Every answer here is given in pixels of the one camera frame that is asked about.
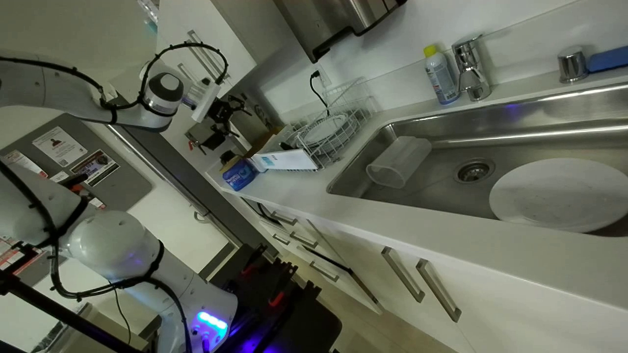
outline blue object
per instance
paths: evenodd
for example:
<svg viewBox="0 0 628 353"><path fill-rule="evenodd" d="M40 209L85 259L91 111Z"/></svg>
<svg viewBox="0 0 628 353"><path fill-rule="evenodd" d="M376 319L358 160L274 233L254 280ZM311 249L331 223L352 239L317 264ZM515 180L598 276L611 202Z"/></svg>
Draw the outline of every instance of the blue object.
<svg viewBox="0 0 628 353"><path fill-rule="evenodd" d="M203 349L209 351L227 337L229 325L207 311L197 311L193 317L193 329L199 335Z"/></svg>
<svg viewBox="0 0 628 353"><path fill-rule="evenodd" d="M237 160L231 168L227 168L225 172L221 172L221 178L233 188L233 190L240 190L242 186L246 186L252 178L256 176L256 168L240 158Z"/></svg>
<svg viewBox="0 0 628 353"><path fill-rule="evenodd" d="M588 72L602 72L602 70L611 70L619 66L628 66L628 47L602 51L602 53L590 55L590 58L586 60Z"/></svg>

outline blue light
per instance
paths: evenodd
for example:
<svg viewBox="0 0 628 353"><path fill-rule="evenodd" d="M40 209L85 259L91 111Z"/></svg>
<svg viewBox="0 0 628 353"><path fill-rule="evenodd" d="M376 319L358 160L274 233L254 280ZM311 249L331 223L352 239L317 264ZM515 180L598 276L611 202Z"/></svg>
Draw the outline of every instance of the blue light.
<svg viewBox="0 0 628 353"><path fill-rule="evenodd" d="M213 335L211 339L213 345L219 343L223 337L227 337L229 325L205 311L195 313L195 323L201 325L201 327L195 325L199 335L205 335L205 333Z"/></svg>

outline black cable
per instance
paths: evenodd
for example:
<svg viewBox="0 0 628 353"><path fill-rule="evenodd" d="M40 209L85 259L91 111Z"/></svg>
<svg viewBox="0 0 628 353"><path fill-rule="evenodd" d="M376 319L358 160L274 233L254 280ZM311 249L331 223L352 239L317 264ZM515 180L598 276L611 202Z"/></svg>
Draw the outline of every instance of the black cable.
<svg viewBox="0 0 628 353"><path fill-rule="evenodd" d="M72 74L72 76L87 82L87 84L93 86L99 94L103 94L101 84L95 82L93 78L89 78L87 74L80 72L76 66L64 66L64 64L46 62L46 60L36 60L36 58L1 57L1 55L0 55L0 60L21 62L21 64L32 64L32 66L44 66L44 68L60 70L60 72Z"/></svg>
<svg viewBox="0 0 628 353"><path fill-rule="evenodd" d="M111 111L111 119L109 123L115 123L117 119L117 111L119 109L129 109L136 104L140 104L144 109L148 109L150 113L156 113L156 115L162 115L160 111L152 109L150 106L146 106L142 102L144 98L144 86L146 86L146 80L148 80L148 72L152 68L152 64L168 51L176 51L176 49L182 49L182 47L199 47L199 49L207 49L207 51L213 51L221 62L223 62L223 68L219 72L219 76L215 78L215 84L221 84L221 80L225 78L227 74L227 68L229 68L229 62L227 58L221 55L221 51L217 47L211 47L211 45L205 45L205 43L191 43L191 41L184 41L184 43L176 43L176 45L170 45L162 51L158 51L144 66L142 70L142 76L140 76L140 86L138 86L138 92L136 92L136 98L129 104L121 104L121 106L115 106L115 104L109 104L103 100L103 88L101 84L97 84L91 76L80 72L76 66L64 66L64 64L56 64L56 62L46 62L46 60L36 60L36 58L19 58L19 57L0 57L0 60L7 60L7 62L21 62L21 64L31 64L31 66L44 66L44 68L52 68L52 70L60 70L60 72L66 72L66 74L72 74L83 82L87 82L89 86L93 86L97 92L99 92L99 104L103 109L109 109Z"/></svg>
<svg viewBox="0 0 628 353"><path fill-rule="evenodd" d="M131 325L129 325L129 319L125 317L125 313L121 311L117 288L113 288L113 296L115 296L117 313L119 313L119 317L123 319L123 325L125 325L125 343L131 345Z"/></svg>
<svg viewBox="0 0 628 353"><path fill-rule="evenodd" d="M146 278L144 282L148 284L154 284L156 288L160 288L164 294L170 296L170 300L174 302L178 313L180 313L180 319L182 319L182 329L184 329L184 347L186 347L186 353L191 353L191 337L189 337L189 329L188 329L188 317L180 306L180 300L178 296L174 294L174 290L170 286L166 286L164 282L156 280L156 278Z"/></svg>
<svg viewBox="0 0 628 353"><path fill-rule="evenodd" d="M44 209L42 202L34 196L34 192L11 170L3 160L0 160L0 172L31 202L29 208L34 208L42 219L44 231L52 235L54 221L52 215Z"/></svg>
<svg viewBox="0 0 628 353"><path fill-rule="evenodd" d="M317 94L317 90L313 88L313 78L315 76L319 76L319 70L313 70L311 74L309 74L309 90L317 96L317 100L321 102L321 106L325 106L325 111L327 111L327 115L331 115L329 113L329 104Z"/></svg>
<svg viewBox="0 0 628 353"><path fill-rule="evenodd" d="M44 227L46 227L46 233L48 237L52 237L50 245L52 245L52 253L48 255L48 262L50 262L50 280L52 280L52 288L64 296L64 298L85 298L85 296L99 296L99 294L105 294L105 292L111 292L115 294L115 304L117 304L117 309L119 309L119 315L123 317L123 321L127 323L121 308L119 308L119 298L117 298L117 288L125 288L125 286L131 286L131 284L136 284L138 280L140 282L148 282L148 284L154 284L158 290L162 290L164 294L170 296L170 300L176 304L176 309L180 313L180 319L182 319L182 327L184 327L184 345L186 345L186 353L191 353L191 339L189 339L189 331L188 331L188 321L186 321L186 313L180 306L180 300L178 296L174 294L172 288L168 288L164 282L156 280L156 278L150 278L148 274L144 276L136 276L136 278L127 278L127 280L119 280L119 282L109 282L109 284L103 284L103 286L95 286L91 290L83 290L83 292L68 292L64 286L62 286L62 280L60 280L60 274L58 274L58 227L52 223L52 217L50 213L46 211L46 208L42 206L42 202L32 194L31 188L27 188L27 184L13 172L7 168L7 164L3 164L0 160L0 172L31 202L31 206L38 211Z"/></svg>

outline white countertop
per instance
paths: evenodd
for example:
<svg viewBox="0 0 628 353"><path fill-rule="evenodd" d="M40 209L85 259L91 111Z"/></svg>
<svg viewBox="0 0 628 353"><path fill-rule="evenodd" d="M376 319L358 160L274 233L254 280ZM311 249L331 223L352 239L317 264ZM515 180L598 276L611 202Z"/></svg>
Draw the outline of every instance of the white countertop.
<svg viewBox="0 0 628 353"><path fill-rule="evenodd" d="M458 104L439 108L435 102L423 102L388 109L360 131L339 162L317 172L264 172L239 192L229 190L225 182L221 182L219 170L207 170L207 176L223 192L274 208L286 208L311 221L329 221L345 233L374 243L407 251L429 251L433 257L454 257L543 286L628 308L628 280L623 280L628 268L628 237L594 237L525 227L325 192L327 184L343 170L352 155L388 121L617 84L628 80L625 72L628 70L607 72L576 86L560 86L554 82L554 74L543 74L498 86L488 100L472 106Z"/></svg>

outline cabinet door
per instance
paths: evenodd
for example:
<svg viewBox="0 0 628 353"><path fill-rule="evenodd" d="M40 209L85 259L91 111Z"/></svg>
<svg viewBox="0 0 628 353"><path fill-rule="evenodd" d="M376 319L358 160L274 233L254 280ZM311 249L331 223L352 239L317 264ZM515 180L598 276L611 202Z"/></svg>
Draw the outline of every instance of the cabinet door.
<svg viewBox="0 0 628 353"><path fill-rule="evenodd" d="M470 351L460 335L458 323L450 321L429 286L413 272L417 257L388 251L390 262L382 257L382 245L374 245L339 231L329 231L331 245L372 288L380 306L409 325L435 337L454 351Z"/></svg>
<svg viewBox="0 0 628 353"><path fill-rule="evenodd" d="M219 88L219 96L225 94L235 82L239 82L252 66L254 60L231 31L227 21L219 15L209 0L160 0L158 2L158 27L156 49L172 43L199 39L223 53L229 62L227 78ZM195 51L199 58L188 49L178 49L162 57L162 60L174 70L182 68L191 82L199 82L203 76L215 76L221 70L221 60L215 53Z"/></svg>
<svg viewBox="0 0 628 353"><path fill-rule="evenodd" d="M317 272L321 280L331 282L335 288L343 290L364 308L380 313L380 306L372 290L354 274L350 266L337 257L337 251L327 243L325 233L303 217L297 217L286 209L262 206L262 209L280 223L284 239L274 239L284 243L286 249L307 262L307 266Z"/></svg>
<svg viewBox="0 0 628 353"><path fill-rule="evenodd" d="M468 262L433 262L462 308L460 329L482 353L623 353L628 311Z"/></svg>

